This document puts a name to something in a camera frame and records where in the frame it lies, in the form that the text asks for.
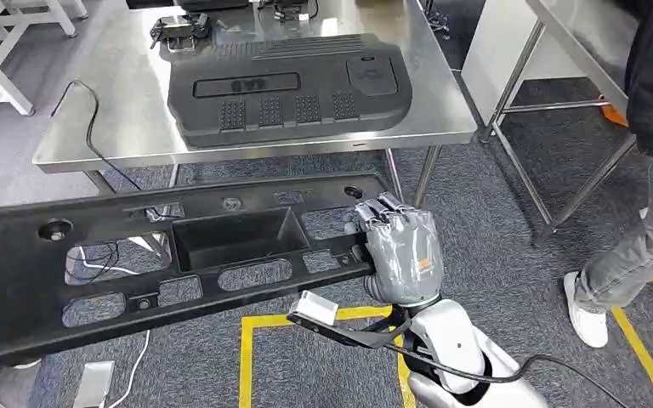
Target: orange object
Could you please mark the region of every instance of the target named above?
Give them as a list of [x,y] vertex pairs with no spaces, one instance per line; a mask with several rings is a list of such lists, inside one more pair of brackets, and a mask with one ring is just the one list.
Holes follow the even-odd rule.
[[[600,95],[599,99],[604,100],[605,96]],[[620,115],[614,106],[604,105],[600,106],[599,108],[602,110],[602,115],[604,115],[608,121],[616,123],[620,126],[624,126],[625,128],[627,127],[627,121],[622,117],[622,115]]]

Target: black cable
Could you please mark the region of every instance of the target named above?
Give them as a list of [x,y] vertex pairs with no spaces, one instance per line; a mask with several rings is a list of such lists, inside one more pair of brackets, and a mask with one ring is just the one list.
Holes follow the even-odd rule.
[[[86,131],[86,146],[99,158],[101,159],[104,163],[109,165],[115,172],[117,172],[120,176],[122,176],[125,180],[127,180],[137,191],[143,191],[141,187],[136,184],[135,181],[133,181],[129,176],[127,176],[119,167],[116,167],[109,159],[104,157],[104,155],[101,154],[101,152],[96,149],[96,146],[94,146],[94,143],[92,142],[92,132],[94,131],[94,124],[96,123],[96,116],[99,114],[99,108],[101,106],[101,103],[99,102],[99,96],[96,94],[96,92],[89,87],[89,85],[83,83],[82,81],[75,79],[71,82],[69,82],[68,85],[66,85],[66,89],[64,90],[64,93],[61,94],[61,98],[59,98],[59,103],[56,104],[56,107],[54,108],[54,111],[51,112],[51,117],[54,116],[56,111],[61,107],[61,103],[64,101],[64,98],[66,94],[69,92],[69,89],[74,84],[81,85],[82,87],[86,88],[90,93],[91,97],[94,99],[94,113],[91,115],[91,119],[88,121],[88,128]],[[179,216],[173,216],[173,215],[164,215],[159,213],[154,207],[150,207],[150,210],[154,212],[159,218],[181,218]]]
[[530,369],[531,365],[534,364],[535,361],[543,360],[543,361],[550,361],[554,364],[566,367],[572,371],[574,371],[576,374],[578,374],[580,377],[584,378],[585,380],[589,381],[592,383],[595,387],[599,388],[603,393],[605,393],[608,397],[610,397],[612,400],[614,400],[619,406],[622,408],[629,408],[625,403],[623,403],[619,398],[616,397],[609,389],[607,389],[605,386],[602,384],[598,383],[596,380],[591,378],[588,374],[582,372],[578,368],[570,365],[569,363],[566,363],[560,359],[557,359],[555,357],[552,357],[550,355],[545,355],[545,354],[535,354],[532,355],[529,359],[525,361],[525,363],[515,372],[512,376],[509,377],[488,377],[488,376],[480,376],[477,374],[472,374],[470,372],[466,371],[460,371],[457,370],[456,368],[452,368],[448,365],[443,365],[440,363],[437,363],[434,360],[431,360],[427,357],[424,357],[420,355],[419,353],[414,353],[412,351],[407,350],[406,348],[396,346],[394,344],[387,344],[384,346],[385,348],[392,350],[396,353],[403,354],[405,356],[411,357],[414,360],[419,360],[423,362],[424,364],[427,364],[437,370],[442,370],[445,372],[448,372],[449,374],[452,374],[453,376],[461,377],[461,378],[467,378],[468,380],[473,380],[473,381],[478,381],[480,383],[489,383],[489,384],[504,384],[504,383],[513,383],[519,379],[521,379],[526,372]]
[[[111,250],[111,253],[109,254],[109,257],[108,257],[109,259],[106,260],[106,263],[104,265],[100,265],[101,269],[99,270],[99,272],[96,273],[96,275],[87,276],[87,277],[77,276],[68,269],[65,270],[66,274],[69,275],[70,277],[78,280],[78,281],[86,281],[86,283],[93,283],[94,281],[99,279],[101,276],[106,275],[107,273],[109,273],[111,271],[111,268],[115,267],[116,264],[119,263],[119,259],[121,258],[121,253],[119,251],[119,243],[117,241],[114,241],[114,242],[110,242],[110,244],[114,245],[114,249]],[[115,254],[116,254],[116,260],[114,261],[113,264],[109,265],[111,263],[111,260],[113,259]]]
[[[79,247],[82,247],[82,248],[87,248],[87,247],[100,247],[100,246],[103,245],[103,246],[108,247],[108,248],[109,248],[109,251],[111,251],[111,253],[113,253],[113,252],[114,252],[114,249],[111,249],[111,245],[113,245],[113,244],[114,244],[114,242],[106,242],[105,244],[80,245]],[[102,255],[102,256],[97,257],[97,258],[74,258],[74,257],[72,257],[71,255],[69,255],[68,252],[66,253],[66,257],[67,257],[67,258],[69,258],[69,259],[71,259],[71,260],[73,260],[73,261],[77,261],[77,262],[97,262],[97,261],[103,261],[104,259],[108,258],[109,255],[110,255],[110,254],[107,253],[106,255]]]
[[319,0],[314,0],[314,7],[314,13],[309,15],[309,20],[315,18],[316,15],[319,14]]

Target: white sneaker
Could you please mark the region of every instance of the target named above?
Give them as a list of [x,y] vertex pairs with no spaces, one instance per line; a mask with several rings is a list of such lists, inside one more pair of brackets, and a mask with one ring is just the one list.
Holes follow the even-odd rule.
[[577,272],[565,275],[565,294],[570,320],[575,332],[583,342],[596,349],[607,344],[607,313],[590,313],[574,303]]

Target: white connector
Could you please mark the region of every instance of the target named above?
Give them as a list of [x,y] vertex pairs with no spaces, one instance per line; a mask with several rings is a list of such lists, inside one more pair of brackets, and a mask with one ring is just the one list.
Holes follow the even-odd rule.
[[292,303],[289,314],[298,313],[328,326],[334,326],[339,305],[309,291],[302,292],[299,300]]

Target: black engine cover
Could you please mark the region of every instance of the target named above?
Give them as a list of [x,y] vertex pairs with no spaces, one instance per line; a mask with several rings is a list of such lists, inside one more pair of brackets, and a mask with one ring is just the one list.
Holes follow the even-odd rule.
[[391,128],[412,84],[372,34],[245,42],[175,60],[168,103],[186,144],[206,148]]

